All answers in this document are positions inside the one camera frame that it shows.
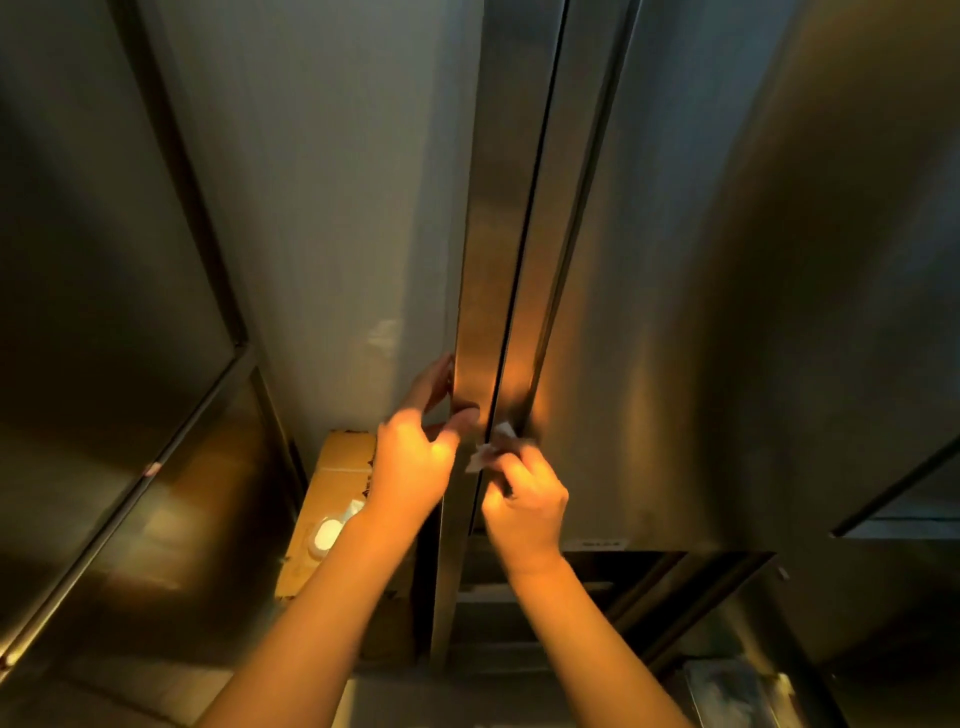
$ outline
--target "gray wall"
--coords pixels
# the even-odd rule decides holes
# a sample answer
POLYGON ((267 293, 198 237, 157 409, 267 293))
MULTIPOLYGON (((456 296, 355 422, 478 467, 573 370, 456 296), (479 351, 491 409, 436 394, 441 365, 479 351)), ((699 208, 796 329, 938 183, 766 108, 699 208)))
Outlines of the gray wall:
POLYGON ((479 0, 142 0, 280 415, 313 470, 453 344, 479 0))

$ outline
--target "white label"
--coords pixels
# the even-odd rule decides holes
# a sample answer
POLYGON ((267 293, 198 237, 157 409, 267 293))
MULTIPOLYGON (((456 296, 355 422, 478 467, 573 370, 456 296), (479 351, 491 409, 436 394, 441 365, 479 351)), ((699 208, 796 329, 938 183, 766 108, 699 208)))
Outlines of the white label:
POLYGON ((561 551, 625 551, 630 539, 570 539, 560 544, 561 551))

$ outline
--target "metal edge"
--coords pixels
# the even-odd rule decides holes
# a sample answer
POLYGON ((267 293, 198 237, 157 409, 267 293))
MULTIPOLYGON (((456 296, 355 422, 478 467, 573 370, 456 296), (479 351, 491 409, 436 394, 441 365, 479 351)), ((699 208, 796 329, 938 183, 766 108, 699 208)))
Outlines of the metal edge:
POLYGON ((682 568, 681 564, 689 564, 691 559, 687 557, 688 554, 682 551, 661 554, 653 567, 610 605, 604 616, 617 632, 629 629, 660 602, 656 599, 656 593, 662 591, 662 585, 666 583, 664 579, 676 574, 682 568))
POLYGON ((53 615, 57 612, 60 605, 67 598, 73 588, 80 581, 84 572, 97 557, 97 554, 106 545, 109 538, 116 529, 130 514, 133 507, 140 500, 154 478, 162 470, 174 450, 183 442, 194 425, 200 420, 207 408, 218 397, 224 393, 232 393, 241 383, 246 381, 253 371, 255 365, 253 351, 250 348, 242 348, 237 351, 227 367, 220 373, 213 385, 207 390, 200 403, 194 408, 190 415, 183 421, 174 433, 170 441, 164 446, 154 459, 154 462, 144 471, 144 473, 135 480, 135 482, 121 495, 106 516, 102 524, 90 537, 77 555, 74 562, 67 567, 57 584, 49 589, 37 601, 37 606, 33 612, 23 619, 15 636, 10 640, 7 648, 0 657, 0 684, 7 678, 17 662, 23 657, 30 645, 36 641, 36 638, 43 631, 53 615))
POLYGON ((915 485, 926 480, 929 475, 933 475, 936 471, 940 470, 940 468, 952 460, 957 453, 960 453, 960 436, 955 437, 942 448, 938 449, 907 475, 889 486, 880 495, 869 500, 858 511, 845 518, 836 528, 830 531, 830 536, 834 538, 857 538, 857 536, 852 534, 852 531, 876 516, 882 508, 890 505, 915 485))
POLYGON ((531 201, 492 418, 517 432, 529 416, 638 9, 638 0, 569 3, 557 61, 557 103, 544 130, 544 174, 531 201))
POLYGON ((217 234, 204 202, 197 173, 177 125, 177 116, 156 62, 139 6, 135 0, 107 0, 107 5, 224 326, 234 347, 245 346, 250 340, 247 325, 230 286, 227 265, 217 242, 217 234))
POLYGON ((770 552, 735 551, 720 554, 639 622, 632 629, 634 638, 628 643, 633 643, 631 647, 656 674, 663 668, 660 657, 666 649, 710 610, 746 584, 773 556, 770 552), (641 630, 646 633, 646 640, 637 639, 642 634, 641 630))
POLYGON ((446 661, 479 483, 464 466, 490 425, 564 11, 564 0, 484 5, 453 384, 454 408, 478 406, 480 420, 464 438, 441 504, 430 639, 434 671, 446 661), (503 55, 518 49, 523 53, 516 59, 503 55), (525 66, 522 74, 518 64, 525 66), (540 78, 542 85, 518 92, 516 78, 540 78), (507 123, 507 114, 514 123, 507 123))

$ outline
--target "stainless steel surface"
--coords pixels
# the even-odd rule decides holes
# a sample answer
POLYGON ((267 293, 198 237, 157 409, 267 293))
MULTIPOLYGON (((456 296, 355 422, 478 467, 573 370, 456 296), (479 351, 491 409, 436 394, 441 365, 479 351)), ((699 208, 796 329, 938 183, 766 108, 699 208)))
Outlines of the stainless steel surface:
POLYGON ((107 541, 113 536, 120 524, 130 514, 137 502, 146 493, 154 478, 161 472, 167 460, 174 454, 176 449, 183 442, 184 438, 190 433, 190 430, 197 424, 204 415, 207 408, 217 398, 221 398, 225 391, 235 390, 239 383, 250 377, 253 371, 253 352, 249 349, 240 351, 230 362, 229 366, 217 378, 210 390, 204 395, 203 399, 197 405, 196 409, 190 413, 186 421, 180 426, 170 442, 163 448, 139 479, 133 484, 130 490, 124 494, 123 499, 117 504, 117 507, 108 515, 107 521, 101 526, 84 546, 78 559, 70 565, 62 579, 56 584, 43 603, 30 615, 25 621, 19 632, 10 641, 9 646, 0 656, 0 683, 4 680, 9 670, 16 666, 23 653, 34 643, 40 632, 50 621, 54 613, 67 598, 77 582, 83 577, 84 572, 97 558, 97 555, 107 544, 107 541))
POLYGON ((493 424, 522 431, 564 250, 601 123, 618 41, 629 37, 628 0, 570 0, 523 240, 493 424))
MULTIPOLYGON (((489 0, 484 9, 453 384, 454 406, 480 408, 474 442, 492 410, 562 12, 560 0, 489 0)), ((477 489, 463 466, 441 514, 434 669, 446 658, 477 489)))
POLYGON ((0 723, 189 725, 276 616, 292 523, 248 382, 207 408, 0 689, 0 723))
POLYGON ((0 649, 233 355, 107 6, 0 8, 0 649))
POLYGON ((532 412, 565 538, 825 541, 953 439, 958 32, 642 4, 532 412))

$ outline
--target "refrigerator door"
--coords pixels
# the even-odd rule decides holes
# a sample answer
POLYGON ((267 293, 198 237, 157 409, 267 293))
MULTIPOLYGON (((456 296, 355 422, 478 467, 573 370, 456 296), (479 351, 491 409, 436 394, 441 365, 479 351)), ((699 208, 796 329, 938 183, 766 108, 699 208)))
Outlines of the refrigerator door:
POLYGON ((107 3, 0 8, 0 652, 233 356, 107 3))
POLYGON ((642 4, 532 373, 566 540, 826 541, 956 436, 958 32, 642 4))
POLYGON ((223 387, 0 690, 0 723, 193 725, 282 609, 292 522, 249 378, 223 387))

